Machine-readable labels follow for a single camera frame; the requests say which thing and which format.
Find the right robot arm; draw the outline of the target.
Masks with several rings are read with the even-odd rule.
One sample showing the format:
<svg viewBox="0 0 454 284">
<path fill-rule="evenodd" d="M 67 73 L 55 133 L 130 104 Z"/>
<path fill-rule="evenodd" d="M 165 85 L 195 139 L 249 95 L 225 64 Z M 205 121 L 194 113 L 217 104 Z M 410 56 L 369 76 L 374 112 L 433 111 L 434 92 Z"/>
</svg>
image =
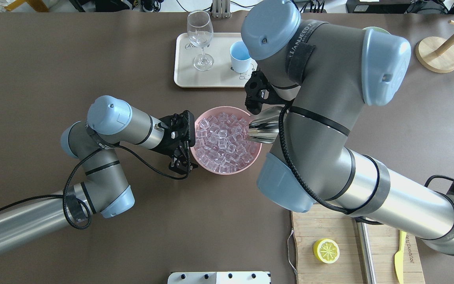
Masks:
<svg viewBox="0 0 454 284">
<path fill-rule="evenodd" d="M 345 146 L 364 105 L 384 106 L 407 72 L 403 37 L 303 20 L 290 0 L 263 0 L 246 16 L 242 40 L 283 109 L 258 176 L 267 198 L 297 213 L 314 203 L 379 222 L 454 256 L 454 180 L 432 191 Z"/>
</svg>

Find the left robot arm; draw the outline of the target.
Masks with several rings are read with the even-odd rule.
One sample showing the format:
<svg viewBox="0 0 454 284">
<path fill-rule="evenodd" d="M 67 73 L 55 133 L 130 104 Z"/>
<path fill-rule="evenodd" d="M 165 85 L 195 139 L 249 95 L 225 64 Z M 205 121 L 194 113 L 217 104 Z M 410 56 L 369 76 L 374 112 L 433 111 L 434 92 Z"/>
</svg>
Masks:
<svg viewBox="0 0 454 284">
<path fill-rule="evenodd" d="M 0 255 L 61 228 L 87 229 L 95 214 L 112 218 L 135 198 L 117 150 L 171 180 L 186 179 L 197 165 L 194 115 L 184 110 L 156 118 L 109 95 L 98 97 L 85 121 L 61 135 L 61 147 L 77 160 L 63 187 L 0 208 Z"/>
</svg>

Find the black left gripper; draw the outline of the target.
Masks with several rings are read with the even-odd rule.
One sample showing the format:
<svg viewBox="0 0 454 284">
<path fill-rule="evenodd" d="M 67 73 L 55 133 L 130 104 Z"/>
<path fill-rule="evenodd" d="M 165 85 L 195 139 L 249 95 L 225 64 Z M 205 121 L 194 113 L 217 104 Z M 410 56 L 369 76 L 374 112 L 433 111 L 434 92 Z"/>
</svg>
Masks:
<svg viewBox="0 0 454 284">
<path fill-rule="evenodd" d="M 176 174 L 186 175 L 189 171 L 197 169 L 199 165 L 191 162 L 189 155 L 190 147 L 196 142 L 194 115 L 184 110 L 182 113 L 165 116 L 159 120 L 157 126 L 164 131 L 164 135 L 154 151 L 171 158 L 169 170 Z"/>
</svg>

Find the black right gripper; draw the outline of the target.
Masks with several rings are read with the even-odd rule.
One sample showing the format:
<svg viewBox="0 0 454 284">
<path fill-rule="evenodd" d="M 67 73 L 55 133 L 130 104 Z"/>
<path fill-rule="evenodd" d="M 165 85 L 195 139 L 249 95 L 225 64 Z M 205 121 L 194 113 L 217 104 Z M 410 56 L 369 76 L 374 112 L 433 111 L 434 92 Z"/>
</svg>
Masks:
<svg viewBox="0 0 454 284">
<path fill-rule="evenodd" d="M 261 70 L 251 73 L 244 89 L 246 92 L 245 107 L 252 115 L 260 114 L 263 104 L 286 105 L 289 103 L 289 100 L 281 98 L 276 93 Z"/>
</svg>

